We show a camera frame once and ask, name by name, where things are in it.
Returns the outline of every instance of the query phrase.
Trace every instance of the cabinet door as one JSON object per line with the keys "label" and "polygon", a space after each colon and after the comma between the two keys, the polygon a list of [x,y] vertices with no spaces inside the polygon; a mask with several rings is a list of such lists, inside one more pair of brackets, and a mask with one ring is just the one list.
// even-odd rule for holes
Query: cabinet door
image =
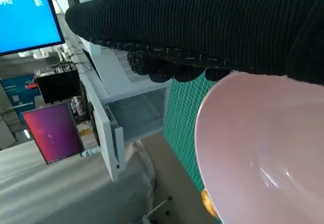
{"label": "cabinet door", "polygon": [[85,74],[80,74],[88,100],[94,108],[94,118],[101,146],[101,154],[113,181],[125,169],[124,136],[123,129],[112,128],[111,122],[104,110],[94,88]]}

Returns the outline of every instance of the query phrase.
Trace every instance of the grid pattern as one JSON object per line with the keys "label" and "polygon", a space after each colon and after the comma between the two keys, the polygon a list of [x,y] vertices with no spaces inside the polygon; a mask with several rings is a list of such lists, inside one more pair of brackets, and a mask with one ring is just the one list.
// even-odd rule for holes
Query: grid pattern
{"label": "grid pattern", "polygon": [[127,52],[121,51],[121,50],[114,50],[114,53],[120,62],[121,66],[123,67],[125,73],[127,74],[128,79],[132,83],[140,82],[140,81],[150,81],[149,76],[140,76],[136,73],[134,73],[127,61]]}
{"label": "grid pattern", "polygon": [[167,141],[200,192],[205,187],[195,155],[194,125],[200,104],[214,84],[205,79],[205,74],[188,83],[174,80],[164,129]]}

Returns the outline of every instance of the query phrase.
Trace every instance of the open cabinet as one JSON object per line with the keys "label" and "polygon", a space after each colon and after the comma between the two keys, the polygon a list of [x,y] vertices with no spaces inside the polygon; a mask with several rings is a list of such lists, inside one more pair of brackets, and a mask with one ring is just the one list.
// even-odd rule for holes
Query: open cabinet
{"label": "open cabinet", "polygon": [[168,88],[161,88],[106,104],[110,120],[123,128],[125,144],[163,130],[168,96]]}

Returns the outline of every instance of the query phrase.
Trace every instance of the monitor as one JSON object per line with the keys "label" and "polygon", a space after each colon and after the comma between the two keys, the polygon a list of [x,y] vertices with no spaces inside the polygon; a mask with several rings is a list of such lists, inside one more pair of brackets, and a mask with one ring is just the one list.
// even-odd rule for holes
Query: monitor
{"label": "monitor", "polygon": [[68,103],[26,111],[22,116],[47,164],[84,151]]}
{"label": "monitor", "polygon": [[0,0],[0,55],[64,43],[52,0]]}

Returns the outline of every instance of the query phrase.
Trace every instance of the yellow object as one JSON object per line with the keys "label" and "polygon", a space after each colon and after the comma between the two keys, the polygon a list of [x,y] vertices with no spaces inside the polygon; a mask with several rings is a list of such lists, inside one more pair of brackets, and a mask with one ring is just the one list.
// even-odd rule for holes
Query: yellow object
{"label": "yellow object", "polygon": [[209,195],[206,191],[206,189],[204,189],[202,192],[201,192],[201,198],[202,198],[202,202],[205,206],[205,208],[207,209],[207,211],[209,212],[210,215],[214,216],[214,217],[218,217],[218,214],[214,208],[214,205],[211,201],[211,199],[209,198]]}

